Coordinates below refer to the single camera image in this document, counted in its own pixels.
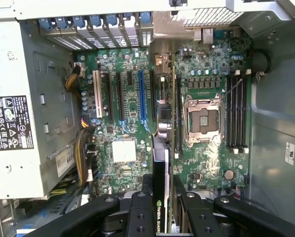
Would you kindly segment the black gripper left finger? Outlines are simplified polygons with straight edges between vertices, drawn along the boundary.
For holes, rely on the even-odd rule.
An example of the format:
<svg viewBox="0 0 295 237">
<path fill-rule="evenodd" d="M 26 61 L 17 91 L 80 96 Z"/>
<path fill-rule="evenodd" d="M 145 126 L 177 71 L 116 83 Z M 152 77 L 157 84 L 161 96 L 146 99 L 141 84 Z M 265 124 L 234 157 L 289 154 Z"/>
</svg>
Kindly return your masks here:
<svg viewBox="0 0 295 237">
<path fill-rule="evenodd" d="M 153 176 L 143 176 L 142 190 L 120 199 L 103 195 L 28 233 L 29 237 L 153 237 Z"/>
</svg>

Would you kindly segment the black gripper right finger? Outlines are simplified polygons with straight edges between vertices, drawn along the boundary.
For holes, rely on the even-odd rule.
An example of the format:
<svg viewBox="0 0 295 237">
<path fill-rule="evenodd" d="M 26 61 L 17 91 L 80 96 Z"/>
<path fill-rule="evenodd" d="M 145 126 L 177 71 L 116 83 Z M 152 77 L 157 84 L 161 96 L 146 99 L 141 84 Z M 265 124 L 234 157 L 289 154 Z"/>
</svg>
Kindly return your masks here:
<svg viewBox="0 0 295 237">
<path fill-rule="evenodd" d="M 212 202 L 187 191 L 174 175 L 174 218 L 194 237 L 295 237 L 295 225 L 233 196 Z"/>
</svg>

